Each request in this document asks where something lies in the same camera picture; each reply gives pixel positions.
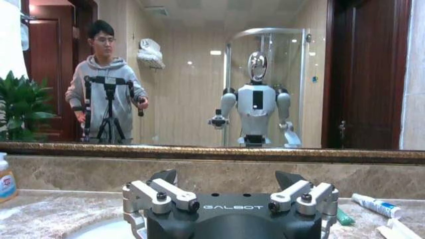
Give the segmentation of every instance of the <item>potted plant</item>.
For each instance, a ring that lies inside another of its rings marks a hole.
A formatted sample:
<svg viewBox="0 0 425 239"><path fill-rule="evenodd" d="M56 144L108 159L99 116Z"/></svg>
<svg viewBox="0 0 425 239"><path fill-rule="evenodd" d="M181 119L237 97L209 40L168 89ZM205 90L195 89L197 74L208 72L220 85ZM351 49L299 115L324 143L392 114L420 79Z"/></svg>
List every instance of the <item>potted plant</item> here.
<svg viewBox="0 0 425 239"><path fill-rule="evenodd" d="M39 85L9 71L0 77L0 140L36 140L36 134L52 114L47 83Z"/></svg>

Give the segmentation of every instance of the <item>ceiling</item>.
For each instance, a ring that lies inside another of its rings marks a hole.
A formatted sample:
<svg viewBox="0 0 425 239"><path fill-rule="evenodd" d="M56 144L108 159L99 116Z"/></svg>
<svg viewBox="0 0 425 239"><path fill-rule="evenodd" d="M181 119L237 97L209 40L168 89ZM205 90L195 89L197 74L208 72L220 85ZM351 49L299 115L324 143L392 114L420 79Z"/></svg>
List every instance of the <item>ceiling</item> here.
<svg viewBox="0 0 425 239"><path fill-rule="evenodd" d="M244 30L289 27L307 0L140 0L145 7L164 6L168 16L152 14L157 27Z"/></svg>

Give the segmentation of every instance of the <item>humanoid robot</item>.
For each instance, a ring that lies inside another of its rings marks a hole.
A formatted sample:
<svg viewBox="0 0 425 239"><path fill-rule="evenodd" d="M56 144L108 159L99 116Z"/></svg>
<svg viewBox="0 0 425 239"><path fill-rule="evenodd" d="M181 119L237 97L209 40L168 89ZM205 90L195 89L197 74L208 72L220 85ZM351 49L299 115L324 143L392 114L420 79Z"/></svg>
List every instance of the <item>humanoid robot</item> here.
<svg viewBox="0 0 425 239"><path fill-rule="evenodd" d="M216 110L216 116L209 119L209 124L216 129L223 129L228 124L229 112L237 103L237 112L241 119L243 137L237 142L245 146L261 147L271 144L268 138L268 122L277 106L279 128L285 135L288 143L285 147L300 147L301 141L293 132L289 117L291 96L287 89L275 90L263 83L267 72L267 57L261 52L253 52L248 60L248 73L251 82L237 92L227 88L221 97L221 108Z"/></svg>

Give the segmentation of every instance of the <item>sink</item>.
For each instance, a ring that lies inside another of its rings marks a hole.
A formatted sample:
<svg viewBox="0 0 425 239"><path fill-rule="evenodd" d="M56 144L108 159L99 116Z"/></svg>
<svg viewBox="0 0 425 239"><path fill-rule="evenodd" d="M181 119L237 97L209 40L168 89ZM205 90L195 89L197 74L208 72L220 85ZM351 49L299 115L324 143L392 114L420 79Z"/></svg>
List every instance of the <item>sink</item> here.
<svg viewBox="0 0 425 239"><path fill-rule="evenodd" d="M67 237L68 239L135 239L132 227L123 218L101 221L84 227Z"/></svg>

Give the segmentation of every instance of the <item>marble backsplash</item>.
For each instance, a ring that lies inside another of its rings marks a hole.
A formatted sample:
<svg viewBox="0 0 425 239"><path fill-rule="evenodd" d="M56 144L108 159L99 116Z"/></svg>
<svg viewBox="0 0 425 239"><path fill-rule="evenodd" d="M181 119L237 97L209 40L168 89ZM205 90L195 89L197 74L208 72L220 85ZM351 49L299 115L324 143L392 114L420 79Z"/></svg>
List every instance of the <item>marble backsplash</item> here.
<svg viewBox="0 0 425 239"><path fill-rule="evenodd" d="M425 167L213 160L121 159L9 155L21 189L120 192L125 182L145 181L177 169L179 187L200 193L280 191L275 171L301 174L315 184L332 183L341 197L360 193L377 198L425 199Z"/></svg>

